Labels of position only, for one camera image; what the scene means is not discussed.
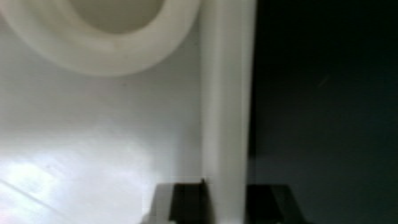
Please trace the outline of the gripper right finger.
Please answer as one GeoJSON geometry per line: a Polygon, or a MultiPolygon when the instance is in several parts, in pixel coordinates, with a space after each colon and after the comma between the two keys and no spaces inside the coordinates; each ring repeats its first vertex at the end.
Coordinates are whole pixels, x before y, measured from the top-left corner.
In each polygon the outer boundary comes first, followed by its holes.
{"type": "Polygon", "coordinates": [[[245,224],[309,224],[288,185],[247,186],[245,224]]]}

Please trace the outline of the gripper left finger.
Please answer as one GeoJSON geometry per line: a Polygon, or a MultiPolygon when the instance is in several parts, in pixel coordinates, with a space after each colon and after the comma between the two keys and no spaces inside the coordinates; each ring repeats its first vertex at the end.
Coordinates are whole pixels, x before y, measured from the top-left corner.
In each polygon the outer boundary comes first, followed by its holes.
{"type": "Polygon", "coordinates": [[[206,182],[161,183],[140,224],[209,224],[206,182]]]}

